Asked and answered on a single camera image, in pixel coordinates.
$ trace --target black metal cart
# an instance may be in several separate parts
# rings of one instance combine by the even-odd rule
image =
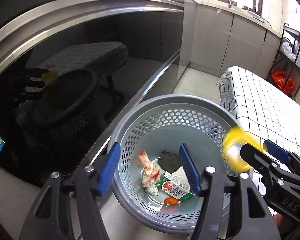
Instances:
[[[296,55],[294,61],[287,57],[281,50],[282,43],[289,41],[289,39],[284,37],[285,32],[287,32],[294,39],[293,45],[290,42],[292,45],[292,52]],[[272,74],[274,74],[276,71],[284,71],[285,82],[282,86],[279,86],[272,77]],[[287,87],[290,79],[293,81],[294,87],[291,92],[287,93],[285,88]],[[300,89],[300,32],[290,28],[289,24],[287,23],[284,23],[283,25],[281,41],[272,67],[269,71],[267,81],[275,85],[278,89],[285,92],[290,97],[295,97]]]

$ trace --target basket rim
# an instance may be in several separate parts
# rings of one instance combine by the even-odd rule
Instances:
[[[240,126],[240,124],[237,122],[237,120],[224,108],[221,106],[217,105],[214,102],[211,102],[205,98],[200,98],[197,96],[192,96],[192,95],[184,95],[184,94],[169,94],[169,95],[163,95],[163,96],[157,96],[151,99],[148,99],[140,104],[138,104],[136,107],[131,109],[125,116],[120,120],[120,122],[117,124],[115,127],[109,144],[107,148],[107,153],[109,152],[111,146],[113,145],[114,142],[118,142],[119,144],[122,141],[122,131],[126,127],[126,124],[129,120],[137,119],[139,116],[141,116],[143,113],[146,111],[165,104],[172,104],[172,103],[189,103],[192,105],[197,105],[204,107],[210,111],[211,108],[213,109],[213,112],[217,115],[223,114],[223,117],[226,116],[227,120],[225,120],[223,117],[220,117],[225,120],[231,127],[234,126]],[[148,105],[155,105],[154,107],[151,108],[146,108]],[[180,223],[175,223],[175,222],[167,222],[162,223],[160,219],[157,217],[152,216],[151,214],[145,212],[143,209],[139,208],[137,205],[132,205],[129,200],[129,196],[127,195],[126,191],[124,190],[122,181],[120,180],[120,174],[119,174],[119,169],[117,167],[114,177],[113,177],[113,182],[112,182],[112,190],[114,192],[115,197],[117,198],[118,202],[120,205],[136,220],[142,222],[144,225],[146,225],[149,228],[152,228],[157,231],[161,231],[164,233],[170,233],[170,234],[191,234],[193,233],[193,230],[195,228],[196,222],[190,222],[190,223],[185,223],[185,224],[180,224]],[[229,205],[224,208],[224,213],[223,217],[226,217],[227,213],[229,212]]]

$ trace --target gray cabinet door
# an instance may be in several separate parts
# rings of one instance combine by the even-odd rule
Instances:
[[[280,38],[270,31],[267,31],[266,39],[263,42],[258,61],[253,70],[256,75],[263,79],[267,78],[268,72],[273,64],[274,57],[277,54],[279,43]]]
[[[265,34],[265,28],[234,15],[221,72],[225,72],[232,66],[239,66],[252,72],[256,66]]]
[[[233,14],[214,7],[197,6],[191,62],[204,72],[220,71],[229,40]]]

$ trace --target yellow object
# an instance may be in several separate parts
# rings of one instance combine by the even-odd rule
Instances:
[[[54,81],[56,81],[58,78],[58,73],[57,72],[53,72],[53,71],[49,71],[47,74],[43,75],[41,80],[46,84],[50,84]]]
[[[246,172],[252,168],[240,157],[240,149],[242,145],[247,143],[264,152],[260,143],[251,138],[238,126],[231,128],[225,137],[222,156],[236,172]]]

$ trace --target metal screw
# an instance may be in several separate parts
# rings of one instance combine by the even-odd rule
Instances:
[[[243,172],[243,173],[240,173],[240,177],[243,179],[247,179],[247,178],[249,178],[249,175],[247,173]]]
[[[53,179],[56,179],[59,176],[60,176],[60,173],[57,171],[54,171],[53,173],[51,173],[51,178],[53,178]]]
[[[214,173],[216,171],[216,169],[212,166],[208,166],[208,167],[206,167],[206,171],[209,173]]]
[[[85,166],[84,170],[86,172],[91,172],[91,171],[94,171],[94,167],[92,165],[88,165],[88,166]]]

